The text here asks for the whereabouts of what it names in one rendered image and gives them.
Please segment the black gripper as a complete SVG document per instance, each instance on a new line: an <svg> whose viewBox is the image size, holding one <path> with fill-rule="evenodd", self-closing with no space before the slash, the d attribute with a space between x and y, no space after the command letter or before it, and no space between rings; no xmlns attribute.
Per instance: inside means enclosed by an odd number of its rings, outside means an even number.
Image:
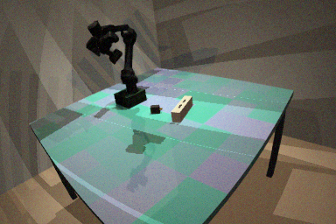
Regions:
<svg viewBox="0 0 336 224"><path fill-rule="evenodd" d="M110 48L112 45L110 45L108 42L101 42L101 39L98 39L97 37L92 37L86 45L86 48L90 50L92 53L95 53L98 57L101 56L101 53L107 54L109 56L109 60L115 65L116 62L121 58L123 53L119 51L117 48L112 52L110 51Z"/></svg>

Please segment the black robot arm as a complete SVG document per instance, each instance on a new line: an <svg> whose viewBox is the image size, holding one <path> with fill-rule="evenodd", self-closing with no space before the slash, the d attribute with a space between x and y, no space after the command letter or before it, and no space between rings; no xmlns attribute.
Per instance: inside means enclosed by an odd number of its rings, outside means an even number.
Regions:
<svg viewBox="0 0 336 224"><path fill-rule="evenodd" d="M127 24L121 24L118 26L114 26L113 24L100 26L98 21L94 21L87 28L93 37L97 37L98 39L101 38L101 42L106 41L110 45L119 41L115 32L121 32L122 40L126 45L124 54L124 69L121 71L122 84L126 84L127 92L125 94L133 95L138 92L138 78L135 76L135 72L132 69L133 45L137 40L135 30L130 28Z"/></svg>

